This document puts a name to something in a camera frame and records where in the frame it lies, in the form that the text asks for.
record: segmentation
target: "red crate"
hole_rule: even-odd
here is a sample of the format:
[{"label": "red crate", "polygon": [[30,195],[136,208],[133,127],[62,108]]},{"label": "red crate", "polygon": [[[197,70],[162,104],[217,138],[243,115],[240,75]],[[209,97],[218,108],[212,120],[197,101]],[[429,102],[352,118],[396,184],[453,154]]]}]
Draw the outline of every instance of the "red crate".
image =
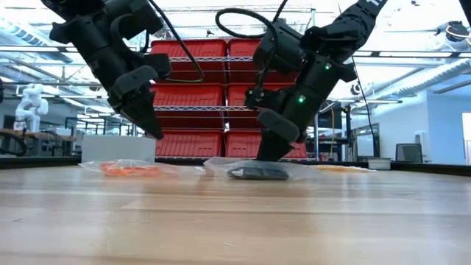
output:
[{"label": "red crate", "polygon": [[[186,47],[194,57],[225,57],[225,40],[184,40]],[[156,40],[152,42],[151,53],[167,53],[170,57],[187,57],[176,40]],[[199,62],[205,72],[204,82],[226,83],[225,62]],[[170,77],[177,80],[197,80],[198,72],[192,62],[172,62]]]},{"label": "red crate", "polygon": [[[265,89],[278,90],[286,88],[292,84],[264,84]],[[245,100],[245,91],[253,88],[253,84],[234,83],[229,84],[227,88],[227,105],[243,106]],[[231,129],[254,129],[262,128],[262,124],[257,121],[258,113],[253,110],[248,111],[230,111],[227,114],[229,118],[229,127]]]},{"label": "red crate", "polygon": [[[230,130],[226,132],[226,157],[256,158],[262,140],[259,131]],[[307,158],[305,144],[293,143],[294,149],[285,158]]]},{"label": "red crate", "polygon": [[223,132],[217,130],[164,130],[157,141],[159,157],[212,158],[222,155]]},{"label": "red crate", "polygon": [[[229,57],[253,57],[260,40],[233,39],[229,41]],[[253,62],[229,62],[229,82],[255,82],[259,69]],[[298,73],[289,75],[270,71],[265,82],[294,82]]]},{"label": "red crate", "polygon": [[[158,84],[154,106],[223,106],[220,84]],[[221,111],[156,111],[162,128],[224,128]]]}]

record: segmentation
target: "workbench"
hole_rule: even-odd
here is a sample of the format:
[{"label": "workbench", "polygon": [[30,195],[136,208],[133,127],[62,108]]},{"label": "workbench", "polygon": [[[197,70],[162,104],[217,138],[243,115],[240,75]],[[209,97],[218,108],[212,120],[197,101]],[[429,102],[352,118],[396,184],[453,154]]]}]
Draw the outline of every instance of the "workbench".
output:
[{"label": "workbench", "polygon": [[[32,149],[26,155],[28,156],[40,156],[42,152],[43,141],[56,141],[56,137],[47,132],[26,132],[23,134],[23,131],[20,130],[12,130],[12,129],[0,129],[0,132],[3,133],[10,133],[16,135],[18,137],[22,137],[26,140],[32,141]],[[62,136],[60,135],[60,140],[62,141],[62,150],[63,156],[71,155],[72,151],[72,144],[77,140],[74,136]],[[7,143],[5,144],[5,149],[10,148],[11,142],[15,143],[14,141],[7,139]]]},{"label": "workbench", "polygon": [[470,264],[471,178],[0,171],[0,264]]}]

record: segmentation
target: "wall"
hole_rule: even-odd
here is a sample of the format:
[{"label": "wall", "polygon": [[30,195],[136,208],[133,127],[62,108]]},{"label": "wall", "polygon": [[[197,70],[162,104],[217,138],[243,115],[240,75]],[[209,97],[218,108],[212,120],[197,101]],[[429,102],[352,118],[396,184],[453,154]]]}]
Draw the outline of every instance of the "wall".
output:
[{"label": "wall", "polygon": [[[16,106],[19,100],[5,100],[0,104],[0,127],[3,127],[5,115],[15,115]],[[49,112],[45,116],[41,116],[41,121],[47,121],[55,124],[65,125],[65,118],[77,117],[77,109],[64,104],[50,104]]]},{"label": "wall", "polygon": [[430,93],[427,100],[433,162],[466,164],[463,113],[471,112],[471,97]]},{"label": "wall", "polygon": [[[427,93],[414,98],[404,98],[401,104],[379,105],[372,111],[372,124],[380,127],[380,153],[382,158],[395,159],[396,144],[415,142],[415,135],[428,131]],[[353,116],[352,128],[368,125],[366,116]],[[430,160],[427,134],[422,140],[424,160]]]}]

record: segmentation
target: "white humanoid robot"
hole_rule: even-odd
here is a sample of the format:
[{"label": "white humanoid robot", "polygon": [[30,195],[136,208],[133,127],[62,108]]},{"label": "white humanoid robot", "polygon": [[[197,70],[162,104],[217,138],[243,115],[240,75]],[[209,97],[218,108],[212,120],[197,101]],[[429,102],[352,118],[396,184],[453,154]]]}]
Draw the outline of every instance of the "white humanoid robot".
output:
[{"label": "white humanoid robot", "polygon": [[31,133],[39,132],[40,115],[46,115],[49,111],[48,102],[41,98],[42,93],[43,85],[29,84],[23,90],[21,102],[15,111],[15,130],[26,128]]}]

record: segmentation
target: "clear plastic bag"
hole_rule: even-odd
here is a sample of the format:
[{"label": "clear plastic bag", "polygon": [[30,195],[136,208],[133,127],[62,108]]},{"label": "clear plastic bag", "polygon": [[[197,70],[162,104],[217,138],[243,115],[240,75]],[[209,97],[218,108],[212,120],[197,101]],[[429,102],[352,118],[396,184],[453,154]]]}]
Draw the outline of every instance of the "clear plastic bag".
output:
[{"label": "clear plastic bag", "polygon": [[205,169],[239,180],[304,180],[322,174],[305,165],[240,158],[211,158],[205,162]]},{"label": "clear plastic bag", "polygon": [[88,162],[80,163],[82,168],[93,171],[101,172],[107,176],[114,177],[155,177],[161,175],[177,175],[182,173],[184,167],[173,166],[164,163],[150,163],[142,160],[122,159],[107,162]]}]

